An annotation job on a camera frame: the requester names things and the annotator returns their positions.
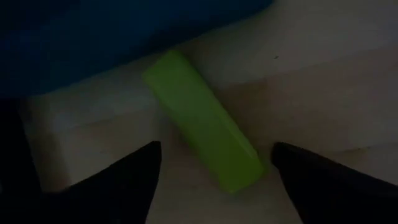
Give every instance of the blue fabric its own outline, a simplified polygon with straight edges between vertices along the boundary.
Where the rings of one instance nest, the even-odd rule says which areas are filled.
[[[271,1],[63,0],[65,10],[44,7],[50,16],[0,35],[0,97],[69,85],[250,16]]]

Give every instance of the floor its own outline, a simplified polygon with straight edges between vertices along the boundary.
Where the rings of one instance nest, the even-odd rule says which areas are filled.
[[[278,0],[176,48],[262,159],[285,141],[398,184],[397,15],[395,0]],[[147,223],[300,223],[274,168],[236,195],[219,190],[141,80],[157,58],[28,100],[42,187],[63,189],[161,140]]]

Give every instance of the green rectangular object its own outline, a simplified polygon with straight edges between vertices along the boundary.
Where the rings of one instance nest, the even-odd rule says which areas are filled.
[[[223,190],[233,193],[260,178],[257,152],[181,53],[167,52],[144,81]]]

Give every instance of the beige surface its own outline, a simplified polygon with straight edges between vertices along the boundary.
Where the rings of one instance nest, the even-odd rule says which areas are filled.
[[[178,48],[262,159],[286,141],[398,184],[396,15],[393,0],[280,0]],[[237,195],[220,192],[141,81],[157,57],[29,100],[43,187],[74,184],[158,139],[148,223],[300,223],[274,169]]]

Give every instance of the wooden surface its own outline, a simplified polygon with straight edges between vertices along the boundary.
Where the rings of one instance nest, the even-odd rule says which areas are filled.
[[[281,0],[177,48],[263,160],[285,141],[398,184],[396,15],[392,0]],[[218,189],[141,81],[158,56],[29,99],[43,188],[74,184],[157,139],[148,223],[300,223],[274,169],[237,195]]]

